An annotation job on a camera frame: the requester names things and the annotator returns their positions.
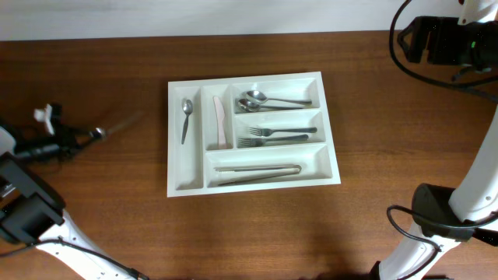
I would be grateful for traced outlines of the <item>steel spoon patterned handle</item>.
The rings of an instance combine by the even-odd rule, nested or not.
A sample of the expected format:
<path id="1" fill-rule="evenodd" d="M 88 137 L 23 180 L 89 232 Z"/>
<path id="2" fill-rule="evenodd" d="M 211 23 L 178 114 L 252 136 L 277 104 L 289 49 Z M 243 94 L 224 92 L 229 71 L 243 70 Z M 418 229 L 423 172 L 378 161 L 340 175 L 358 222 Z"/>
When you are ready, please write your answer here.
<path id="1" fill-rule="evenodd" d="M 143 112 L 137 111 L 130 116 L 126 117 L 124 120 L 119 121 L 117 124 L 112 125 L 109 128 L 95 128 L 90 134 L 93 138 L 104 140 L 109 138 L 111 135 L 117 133 L 120 130 L 124 130 L 130 125 L 134 124 L 143 115 Z"/>

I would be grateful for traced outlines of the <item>steel spoon plain handle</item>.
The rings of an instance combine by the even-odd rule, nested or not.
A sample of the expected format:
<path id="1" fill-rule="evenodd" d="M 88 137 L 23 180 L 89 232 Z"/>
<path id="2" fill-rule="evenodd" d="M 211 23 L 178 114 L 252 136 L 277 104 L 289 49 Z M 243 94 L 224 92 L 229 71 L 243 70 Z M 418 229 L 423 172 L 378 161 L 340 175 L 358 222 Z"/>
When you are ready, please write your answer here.
<path id="1" fill-rule="evenodd" d="M 189 117 L 193 113 L 194 106 L 191 100 L 185 100 L 182 103 L 182 110 L 185 114 L 185 119 L 184 119 L 184 124 L 183 124 L 183 129 L 182 129 L 182 136 L 181 136 L 181 144 L 183 145 L 186 140 L 186 136 L 188 133 L 188 125 L 189 125 Z"/>

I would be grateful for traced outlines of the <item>pink plastic knife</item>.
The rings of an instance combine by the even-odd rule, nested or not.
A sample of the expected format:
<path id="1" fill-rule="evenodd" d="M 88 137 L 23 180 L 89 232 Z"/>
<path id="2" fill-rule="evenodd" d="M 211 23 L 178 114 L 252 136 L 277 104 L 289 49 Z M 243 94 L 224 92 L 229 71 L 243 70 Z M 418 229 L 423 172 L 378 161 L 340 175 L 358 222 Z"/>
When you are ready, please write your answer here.
<path id="1" fill-rule="evenodd" d="M 217 120 L 217 135 L 218 135 L 218 147 L 219 149 L 226 149 L 226 135 L 224 131 L 224 119 L 225 119 L 225 110 L 223 107 L 223 103 L 218 96 L 213 97 L 213 102 L 216 111 L 216 120 Z"/>

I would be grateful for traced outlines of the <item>steel fork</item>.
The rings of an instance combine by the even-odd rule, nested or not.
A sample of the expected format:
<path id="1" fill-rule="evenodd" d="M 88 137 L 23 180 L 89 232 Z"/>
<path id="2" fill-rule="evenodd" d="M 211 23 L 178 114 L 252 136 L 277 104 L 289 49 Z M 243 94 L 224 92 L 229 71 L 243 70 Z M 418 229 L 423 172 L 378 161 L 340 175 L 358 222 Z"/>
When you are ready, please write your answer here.
<path id="1" fill-rule="evenodd" d="M 287 136 L 278 138 L 239 138 L 237 144 L 240 147 L 262 147 L 273 142 L 305 142 L 309 139 L 308 135 Z"/>
<path id="2" fill-rule="evenodd" d="M 271 128 L 248 128 L 251 135 L 258 137 L 268 137 L 277 132 L 289 133 L 316 133 L 317 128 L 294 128 L 294 129 L 271 129 Z"/>

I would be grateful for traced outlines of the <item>steel tongs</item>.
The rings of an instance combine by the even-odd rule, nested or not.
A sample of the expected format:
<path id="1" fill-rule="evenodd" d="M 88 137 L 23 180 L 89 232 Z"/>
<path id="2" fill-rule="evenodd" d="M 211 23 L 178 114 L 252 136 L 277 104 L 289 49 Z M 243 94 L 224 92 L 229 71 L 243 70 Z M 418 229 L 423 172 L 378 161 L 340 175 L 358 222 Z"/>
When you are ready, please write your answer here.
<path id="1" fill-rule="evenodd" d="M 217 184 L 218 186 L 231 186 L 299 174 L 302 171 L 302 166 L 297 164 L 286 164 L 272 166 L 216 167 L 214 170 L 217 173 L 242 173 L 243 176 L 234 177 L 228 181 Z"/>

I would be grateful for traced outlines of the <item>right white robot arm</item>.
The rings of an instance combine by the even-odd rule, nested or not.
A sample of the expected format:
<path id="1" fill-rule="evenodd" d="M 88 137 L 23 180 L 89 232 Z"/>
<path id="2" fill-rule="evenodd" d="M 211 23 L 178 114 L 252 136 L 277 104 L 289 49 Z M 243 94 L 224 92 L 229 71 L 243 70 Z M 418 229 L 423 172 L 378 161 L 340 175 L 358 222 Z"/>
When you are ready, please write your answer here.
<path id="1" fill-rule="evenodd" d="M 490 76 L 459 82 L 467 72 L 487 72 L 497 65 L 496 0 L 462 1 L 459 17 L 417 16 L 399 33 L 389 30 L 392 61 L 405 74 L 424 83 L 482 97 L 497 97 L 479 90 L 496 82 Z M 407 69 L 397 58 L 399 46 L 407 61 L 418 63 L 424 52 L 433 65 L 458 65 L 451 82 L 442 82 Z M 497 121 L 493 120 L 477 156 L 456 188 L 420 184 L 410 208 L 390 206 L 412 217 L 409 230 L 393 227 L 404 237 L 397 248 L 371 269 L 371 279 L 422 279 L 441 257 L 461 243 L 476 238 L 497 245 Z"/>

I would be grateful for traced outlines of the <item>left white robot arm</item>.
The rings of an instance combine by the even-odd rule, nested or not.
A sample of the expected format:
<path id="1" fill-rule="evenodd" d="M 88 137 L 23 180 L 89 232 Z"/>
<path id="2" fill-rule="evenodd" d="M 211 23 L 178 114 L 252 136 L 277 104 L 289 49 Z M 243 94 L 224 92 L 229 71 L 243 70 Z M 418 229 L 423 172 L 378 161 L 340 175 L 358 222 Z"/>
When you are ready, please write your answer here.
<path id="1" fill-rule="evenodd" d="M 74 223 L 62 196 L 28 168 L 30 163 L 63 162 L 107 137 L 102 128 L 85 130 L 61 121 L 61 105 L 33 112 L 47 134 L 26 138 L 21 128 L 1 123 L 1 238 L 37 248 L 83 279 L 144 279 L 146 275 L 116 261 Z"/>

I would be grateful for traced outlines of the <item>white cutlery tray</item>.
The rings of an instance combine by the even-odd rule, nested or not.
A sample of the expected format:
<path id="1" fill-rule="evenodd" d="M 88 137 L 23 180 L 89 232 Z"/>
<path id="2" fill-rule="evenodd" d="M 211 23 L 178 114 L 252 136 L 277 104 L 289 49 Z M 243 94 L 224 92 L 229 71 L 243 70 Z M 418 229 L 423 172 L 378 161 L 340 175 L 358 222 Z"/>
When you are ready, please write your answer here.
<path id="1" fill-rule="evenodd" d="M 248 90 L 262 91 L 269 98 L 311 100 L 311 105 L 268 101 L 261 105 L 301 107 L 301 110 L 266 110 L 248 113 L 237 101 Z M 213 97 L 218 96 L 225 110 L 224 131 L 227 148 L 219 149 Z M 182 103 L 194 106 L 188 133 L 181 144 L 185 114 Z M 317 128 L 316 133 L 277 132 L 268 137 L 251 135 L 248 128 Z M 239 138 L 278 138 L 308 135 L 305 142 L 273 142 L 262 147 L 240 147 Z M 228 79 L 170 82 L 168 85 L 169 197 L 261 191 L 289 187 L 339 184 L 341 179 L 320 72 L 263 75 Z M 299 174 L 218 186 L 242 173 L 217 173 L 216 167 L 272 166 L 297 164 Z"/>

